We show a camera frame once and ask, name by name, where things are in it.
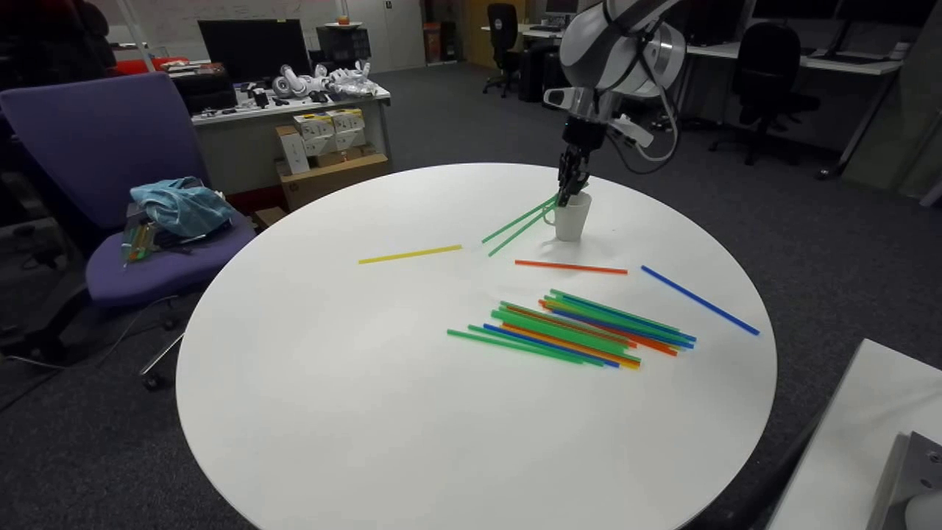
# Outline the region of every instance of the black chair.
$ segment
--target black chair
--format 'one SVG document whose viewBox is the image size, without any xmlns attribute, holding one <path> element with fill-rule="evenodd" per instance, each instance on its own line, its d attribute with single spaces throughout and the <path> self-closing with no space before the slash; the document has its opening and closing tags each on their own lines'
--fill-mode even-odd
<svg viewBox="0 0 942 530">
<path fill-rule="evenodd" d="M 745 30 L 733 74 L 733 95 L 740 95 L 740 120 L 755 126 L 745 134 L 745 161 L 758 161 L 758 151 L 765 145 L 768 129 L 784 129 L 781 118 L 799 124 L 796 111 L 820 108 L 820 98 L 796 95 L 796 76 L 800 68 L 800 40 L 796 30 L 784 24 L 755 24 Z"/>
<path fill-rule="evenodd" d="M 519 45 L 519 8 L 512 3 L 488 6 L 491 46 L 500 74 L 484 84 L 484 95 L 500 84 L 500 98 L 506 98 L 519 84 L 521 53 Z"/>
</svg>

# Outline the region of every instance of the white cup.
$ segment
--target white cup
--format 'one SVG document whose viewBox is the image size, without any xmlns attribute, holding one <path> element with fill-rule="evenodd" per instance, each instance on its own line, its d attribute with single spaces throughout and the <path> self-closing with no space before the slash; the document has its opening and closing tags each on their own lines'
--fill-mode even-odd
<svg viewBox="0 0 942 530">
<path fill-rule="evenodd" d="M 581 195 L 569 196 L 569 202 L 555 211 L 555 226 L 556 226 L 559 242 L 581 242 L 584 239 L 588 207 L 593 207 L 593 196 L 581 190 Z"/>
</svg>

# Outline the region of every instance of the blue cloth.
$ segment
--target blue cloth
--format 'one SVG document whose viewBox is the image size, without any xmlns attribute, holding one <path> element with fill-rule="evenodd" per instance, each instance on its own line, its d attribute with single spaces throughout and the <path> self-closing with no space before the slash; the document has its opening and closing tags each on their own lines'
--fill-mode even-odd
<svg viewBox="0 0 942 530">
<path fill-rule="evenodd" d="M 176 242 L 197 242 L 229 226 L 229 202 L 196 177 L 137 186 L 129 196 Z"/>
</svg>

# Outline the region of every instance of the office chair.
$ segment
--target office chair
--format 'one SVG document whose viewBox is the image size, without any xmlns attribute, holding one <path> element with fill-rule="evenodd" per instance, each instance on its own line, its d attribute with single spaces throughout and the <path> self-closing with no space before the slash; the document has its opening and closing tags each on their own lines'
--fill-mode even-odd
<svg viewBox="0 0 942 530">
<path fill-rule="evenodd" d="M 758 151 L 765 145 L 771 126 L 784 129 L 781 118 L 796 120 L 796 111 L 820 108 L 815 98 L 793 90 L 799 68 L 800 40 L 796 30 L 784 24 L 747 27 L 733 70 L 733 95 L 740 95 L 742 105 L 740 120 L 755 126 L 745 134 L 745 164 L 758 161 Z"/>
<path fill-rule="evenodd" d="M 125 311 L 206 285 L 253 239 L 251 221 L 234 214 L 234 230 L 222 235 L 162 249 L 148 263 L 125 263 L 129 187 L 187 173 L 206 177 L 188 111 L 168 76 L 13 89 L 0 95 L 0 105 L 22 155 L 37 161 L 28 177 L 59 190 L 72 207 L 65 217 L 84 217 L 87 288 L 63 301 L 69 311 L 76 311 L 84 296 L 101 311 Z M 56 316 L 50 329 L 32 333 L 50 341 L 65 320 Z M 143 370 L 148 386 L 165 382 L 154 369 L 157 363 Z"/>
<path fill-rule="evenodd" d="M 521 68 L 521 53 L 512 49 L 519 45 L 519 8 L 512 3 L 491 3 L 488 27 L 500 74 L 484 84 L 484 95 L 500 84 L 500 98 L 506 98 L 515 89 Z"/>
</svg>

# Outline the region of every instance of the gray carpet floor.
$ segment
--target gray carpet floor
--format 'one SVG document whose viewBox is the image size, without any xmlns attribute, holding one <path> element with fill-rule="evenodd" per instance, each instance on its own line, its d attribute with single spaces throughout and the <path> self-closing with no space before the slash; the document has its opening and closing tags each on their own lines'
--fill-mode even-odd
<svg viewBox="0 0 942 530">
<path fill-rule="evenodd" d="M 484 70 L 428 68 L 379 81 L 394 95 L 394 167 L 556 164 L 565 114 L 481 95 Z M 815 182 L 821 158 L 759 158 L 747 167 L 736 151 L 711 152 L 714 139 L 686 132 L 677 158 L 652 177 L 628 173 L 612 148 L 593 164 L 725 242 L 775 324 L 781 380 L 765 435 L 692 526 L 731 526 L 731 516 L 821 416 L 861 338 L 942 366 L 939 211 L 850 182 Z M 32 285 L 50 280 L 3 265 L 0 317 L 25 316 Z M 173 395 L 148 395 L 137 377 L 165 338 L 154 311 L 87 317 L 73 338 L 87 358 L 0 413 L 0 526 L 251 526 L 193 458 Z M 29 377 L 3 366 L 0 398 Z"/>
</svg>

